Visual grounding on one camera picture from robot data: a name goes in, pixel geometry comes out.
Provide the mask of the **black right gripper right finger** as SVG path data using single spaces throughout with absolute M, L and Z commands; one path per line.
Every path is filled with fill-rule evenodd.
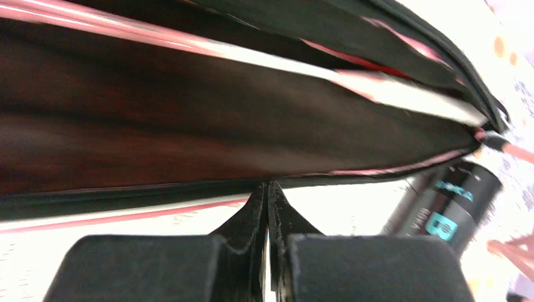
M 271 288 L 278 301 L 473 301 L 460 263 L 431 237 L 329 236 L 268 184 Z

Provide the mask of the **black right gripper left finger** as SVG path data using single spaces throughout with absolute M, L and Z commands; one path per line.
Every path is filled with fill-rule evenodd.
M 92 235 L 68 251 L 46 301 L 262 301 L 267 184 L 207 235 Z

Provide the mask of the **black shuttlecock tube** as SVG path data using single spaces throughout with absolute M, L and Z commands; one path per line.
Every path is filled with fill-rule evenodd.
M 383 235 L 431 235 L 462 254 L 471 241 L 502 182 L 475 162 L 457 162 L 418 179 L 382 228 Z

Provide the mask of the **pink sport racket bag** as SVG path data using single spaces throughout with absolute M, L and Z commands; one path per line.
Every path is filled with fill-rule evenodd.
M 1 219 L 388 181 L 509 116 L 397 1 L 2 1 Z

